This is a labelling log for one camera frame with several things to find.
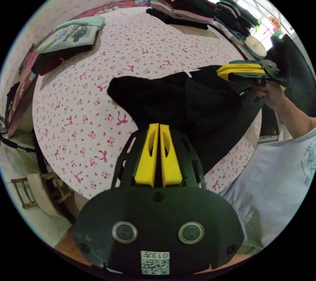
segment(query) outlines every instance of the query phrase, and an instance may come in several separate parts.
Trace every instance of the cable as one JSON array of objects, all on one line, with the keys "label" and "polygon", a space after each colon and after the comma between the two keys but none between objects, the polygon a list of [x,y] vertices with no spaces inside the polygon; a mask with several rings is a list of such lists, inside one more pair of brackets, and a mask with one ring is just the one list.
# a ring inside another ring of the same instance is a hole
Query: cable
[{"label": "cable", "polygon": [[[109,8],[107,9],[107,11],[105,11],[104,7],[107,6],[107,4],[109,4]],[[103,12],[108,12],[110,10],[110,8],[111,8],[111,5],[112,5],[112,8],[116,7],[116,2],[115,1],[108,1],[105,4],[103,4],[102,5]]]}]

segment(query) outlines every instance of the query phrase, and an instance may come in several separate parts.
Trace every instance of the white round object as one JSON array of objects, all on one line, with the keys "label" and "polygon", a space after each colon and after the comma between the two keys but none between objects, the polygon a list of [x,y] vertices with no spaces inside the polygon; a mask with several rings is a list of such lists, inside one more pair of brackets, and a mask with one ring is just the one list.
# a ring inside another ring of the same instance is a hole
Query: white round object
[{"label": "white round object", "polygon": [[267,56],[267,51],[263,44],[252,36],[246,38],[245,48],[250,54],[258,59],[263,59]]}]

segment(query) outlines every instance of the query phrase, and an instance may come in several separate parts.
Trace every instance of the qr code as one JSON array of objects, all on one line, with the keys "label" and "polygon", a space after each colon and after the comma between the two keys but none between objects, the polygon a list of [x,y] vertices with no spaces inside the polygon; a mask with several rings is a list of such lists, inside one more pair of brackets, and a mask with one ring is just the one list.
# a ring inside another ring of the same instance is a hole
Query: qr code
[{"label": "qr code", "polygon": [[143,274],[169,274],[169,252],[141,251]]},{"label": "qr code", "polygon": [[143,274],[169,274],[169,260],[166,259],[143,259]]}]

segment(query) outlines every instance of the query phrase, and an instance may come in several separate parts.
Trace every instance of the floor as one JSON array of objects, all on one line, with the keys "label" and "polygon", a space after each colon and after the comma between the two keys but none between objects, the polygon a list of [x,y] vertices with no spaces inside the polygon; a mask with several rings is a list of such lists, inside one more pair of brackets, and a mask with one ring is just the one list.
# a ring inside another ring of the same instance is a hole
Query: floor
[{"label": "floor", "polygon": [[80,250],[76,247],[72,238],[72,228],[64,235],[64,237],[56,245],[55,249],[73,260],[91,266],[91,264],[83,257]]}]

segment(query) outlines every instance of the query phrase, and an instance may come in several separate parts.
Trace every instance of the screw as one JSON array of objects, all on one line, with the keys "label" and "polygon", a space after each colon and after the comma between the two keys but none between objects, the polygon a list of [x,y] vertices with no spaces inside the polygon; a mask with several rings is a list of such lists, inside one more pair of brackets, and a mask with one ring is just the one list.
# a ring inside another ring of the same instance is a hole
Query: screw
[{"label": "screw", "polygon": [[227,250],[226,250],[226,254],[227,255],[231,255],[233,254],[235,251],[237,250],[237,246],[236,245],[230,245]]},{"label": "screw", "polygon": [[153,196],[155,202],[161,202],[164,199],[164,195],[160,192],[156,192]]},{"label": "screw", "polygon": [[81,243],[80,244],[80,249],[82,252],[85,252],[85,253],[89,253],[90,252],[90,248],[87,244],[84,244],[84,243]]}]

